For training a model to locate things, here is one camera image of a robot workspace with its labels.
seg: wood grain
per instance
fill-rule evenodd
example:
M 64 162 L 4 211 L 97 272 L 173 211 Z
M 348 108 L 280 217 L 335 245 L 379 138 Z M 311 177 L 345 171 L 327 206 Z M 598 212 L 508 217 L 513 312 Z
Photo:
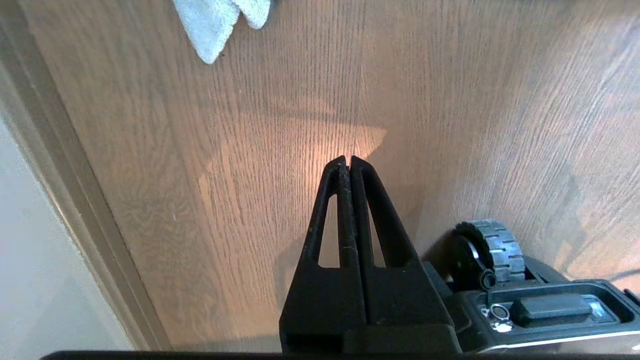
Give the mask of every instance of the wood grain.
M 640 267 L 633 1 L 282 1 L 211 66 L 168 1 L 22 5 L 177 348 L 279 348 L 340 154 L 419 252 L 493 217 L 570 277 Z
M 17 1 L 0 3 L 0 84 L 7 124 L 133 349 L 171 350 Z

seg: wooden floor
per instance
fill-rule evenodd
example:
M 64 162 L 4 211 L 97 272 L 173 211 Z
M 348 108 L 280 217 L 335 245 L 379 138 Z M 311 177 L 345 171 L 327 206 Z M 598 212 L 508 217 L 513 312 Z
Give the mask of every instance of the wooden floor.
M 177 348 L 279 348 L 340 154 L 419 252 L 492 217 L 572 278 L 640 267 L 635 1 L 280 1 L 211 66 L 169 1 L 21 3 Z

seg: white towel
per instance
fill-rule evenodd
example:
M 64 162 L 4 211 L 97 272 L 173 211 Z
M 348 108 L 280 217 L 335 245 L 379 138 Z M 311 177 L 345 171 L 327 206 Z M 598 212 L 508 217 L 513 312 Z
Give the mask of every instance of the white towel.
M 270 0 L 173 0 L 184 31 L 202 61 L 212 64 L 227 43 L 240 12 L 253 29 L 264 26 Z

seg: rubber tire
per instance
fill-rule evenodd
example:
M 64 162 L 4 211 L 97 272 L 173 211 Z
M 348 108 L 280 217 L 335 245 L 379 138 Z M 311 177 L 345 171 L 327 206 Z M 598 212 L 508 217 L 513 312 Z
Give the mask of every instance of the rubber tire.
M 497 282 L 525 280 L 520 245 L 501 222 L 492 219 L 462 222 L 456 226 L 455 233 L 476 247 L 484 265 L 495 272 Z

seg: white wall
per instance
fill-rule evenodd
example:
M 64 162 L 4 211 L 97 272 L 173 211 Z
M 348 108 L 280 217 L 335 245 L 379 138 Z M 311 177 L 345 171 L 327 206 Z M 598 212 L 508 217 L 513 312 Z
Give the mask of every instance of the white wall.
M 0 359 L 131 344 L 0 107 Z

